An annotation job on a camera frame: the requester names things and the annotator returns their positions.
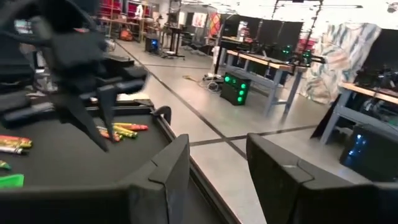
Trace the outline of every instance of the black box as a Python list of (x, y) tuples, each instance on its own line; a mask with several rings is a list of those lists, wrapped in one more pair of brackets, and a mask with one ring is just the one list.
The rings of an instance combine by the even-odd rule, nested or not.
[(356, 126), (340, 163), (371, 181), (395, 182), (398, 177), (397, 149), (395, 134), (385, 133), (370, 125)]
[(220, 97), (232, 105), (244, 105), (248, 97), (250, 80), (235, 72), (226, 72)]
[(159, 39), (156, 34), (147, 34), (145, 36), (145, 51), (153, 54), (159, 53)]

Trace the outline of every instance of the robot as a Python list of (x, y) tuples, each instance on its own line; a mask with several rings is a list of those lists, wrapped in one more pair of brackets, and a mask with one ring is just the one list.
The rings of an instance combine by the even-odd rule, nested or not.
[[(55, 110), (62, 123), (74, 125), (103, 151), (108, 151), (84, 103), (92, 97), (98, 99), (100, 118), (113, 140), (112, 107), (116, 97), (120, 93), (142, 90), (147, 72), (139, 67), (117, 67), (106, 58), (105, 36), (97, 32), (95, 22), (86, 12), (97, 8), (99, 2), (75, 2), (18, 0), (8, 1), (0, 8), (0, 35), (39, 49), (57, 86), (56, 91), (46, 93), (49, 102), (25, 108), (10, 105), (2, 119), (18, 121), (45, 110)], [(29, 20), (32, 35), (10, 32), (7, 27), (16, 19)], [(76, 30), (82, 27), (87, 31)]]

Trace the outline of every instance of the metal table frame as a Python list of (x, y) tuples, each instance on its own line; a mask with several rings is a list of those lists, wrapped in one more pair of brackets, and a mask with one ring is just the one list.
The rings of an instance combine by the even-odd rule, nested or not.
[(301, 77), (303, 75), (303, 71), (301, 70), (297, 70), (296, 74), (295, 74), (295, 80), (293, 82), (292, 88), (290, 89), (290, 93), (289, 93), (289, 97), (287, 98), (286, 101), (280, 101), (277, 97), (276, 97), (276, 93), (277, 93), (277, 89), (279, 87), (279, 83), (280, 83), (280, 79), (282, 78), (282, 72), (286, 71), (286, 69), (280, 69), (277, 68), (275, 77), (273, 80), (270, 80), (268, 78), (265, 77), (260, 77), (259, 75), (255, 75), (252, 73), (248, 72), (248, 67), (249, 67), (249, 61), (250, 59), (248, 58), (244, 58), (246, 59), (246, 63), (244, 64), (244, 68), (238, 68), (238, 67), (234, 67), (232, 66), (232, 62), (233, 62), (233, 57), (235, 55), (233, 54), (228, 54), (228, 58), (227, 58), (227, 66), (226, 66), (226, 71), (228, 72), (237, 72), (237, 71), (241, 71), (239, 72), (240, 75), (242, 75), (243, 77), (250, 79), (253, 82), (256, 82), (262, 86), (265, 86), (267, 88), (270, 88), (271, 91), (269, 93), (267, 102), (266, 102), (266, 106), (264, 108), (264, 114), (266, 116), (269, 115), (269, 113), (271, 112), (271, 109), (273, 106), (275, 105), (285, 105), (285, 111), (284, 113), (287, 114), (289, 113), (290, 107), (292, 106), (293, 103), (293, 99), (294, 96), (297, 92), (297, 89), (299, 88), (299, 84), (301, 81)]
[[(330, 138), (330, 135), (332, 134), (333, 130), (335, 129), (336, 123), (340, 117), (346, 118), (350, 121), (355, 122), (356, 124), (370, 124), (371, 126), (374, 126), (375, 128), (385, 131), (387, 133), (391, 133), (393, 135), (398, 136), (398, 130), (393, 128), (390, 124), (387, 124), (383, 121), (380, 121), (376, 118), (373, 118), (371, 116), (368, 116), (366, 114), (362, 114), (358, 111), (349, 109), (346, 107), (347, 101), (349, 100), (349, 97), (351, 94), (357, 91), (350, 90), (349, 85), (342, 85), (342, 92), (340, 99), (338, 100), (335, 109), (333, 110), (333, 114), (331, 115), (329, 122), (322, 134), (320, 142), (322, 144), (327, 144)], [(380, 96), (383, 96), (383, 94), (378, 93), (378, 96), (375, 96), (376, 98), (381, 98)]]

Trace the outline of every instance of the colorful fabric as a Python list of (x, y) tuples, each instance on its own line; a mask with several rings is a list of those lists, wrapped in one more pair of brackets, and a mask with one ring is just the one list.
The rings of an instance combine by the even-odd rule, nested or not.
[(209, 28), (209, 37), (213, 35), (217, 35), (220, 31), (221, 27), (221, 17), (217, 13), (210, 14), (210, 28)]
[(314, 55), (325, 57), (326, 64), (312, 63), (305, 73), (307, 82), (300, 94), (328, 104), (340, 93), (340, 84), (353, 82), (356, 72), (368, 57), (381, 28), (375, 24), (330, 25), (315, 45)]

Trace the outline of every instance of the gray floor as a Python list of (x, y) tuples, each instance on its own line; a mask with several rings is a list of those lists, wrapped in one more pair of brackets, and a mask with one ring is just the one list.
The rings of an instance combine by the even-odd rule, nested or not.
[[(250, 92), (245, 106), (232, 106), (194, 81), (182, 78), (188, 75), (201, 79), (210, 71), (210, 58), (181, 51), (187, 56), (185, 61), (161, 59), (145, 53), (139, 44), (120, 44), (154, 74), (144, 93), (157, 107), (172, 108), (172, 129), (176, 134), (189, 134), (191, 156), (243, 224), (266, 222), (245, 160), (247, 133), (261, 133), (264, 138), (346, 180), (366, 181), (338, 163), (339, 147), (321, 146), (317, 140), (309, 139), (326, 107), (296, 95), (287, 117), (282, 116), (283, 106), (276, 106), (269, 117), (264, 117), (266, 97), (262, 94)], [(127, 55), (121, 47), (115, 53)], [(288, 93), (282, 89), (281, 97), (286, 99)]]

